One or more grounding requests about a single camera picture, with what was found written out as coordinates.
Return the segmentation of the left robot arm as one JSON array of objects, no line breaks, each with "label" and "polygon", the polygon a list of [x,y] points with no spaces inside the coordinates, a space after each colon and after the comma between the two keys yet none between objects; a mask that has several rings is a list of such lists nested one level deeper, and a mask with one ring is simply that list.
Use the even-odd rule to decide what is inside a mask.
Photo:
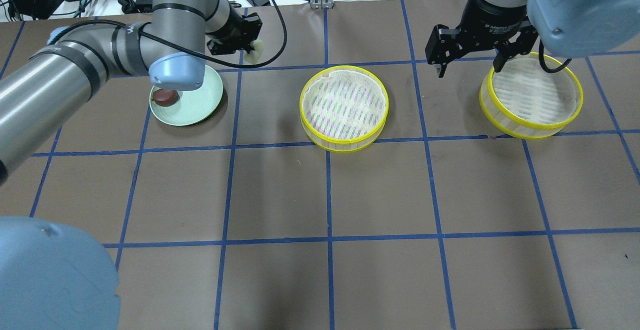
[{"label": "left robot arm", "polygon": [[116,329],[118,250],[151,87],[196,85],[208,41],[250,44],[229,0],[153,0],[87,20],[1,80],[1,327]]}]

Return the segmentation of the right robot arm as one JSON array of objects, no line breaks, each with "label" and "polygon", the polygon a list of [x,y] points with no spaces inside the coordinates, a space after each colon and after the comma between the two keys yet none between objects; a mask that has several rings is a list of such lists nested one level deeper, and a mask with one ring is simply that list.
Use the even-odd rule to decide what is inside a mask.
[{"label": "right robot arm", "polygon": [[639,0],[467,0],[456,28],[434,26],[425,56],[443,77],[452,61],[496,50],[493,69],[500,72],[538,44],[542,70],[555,74],[638,33]]}]

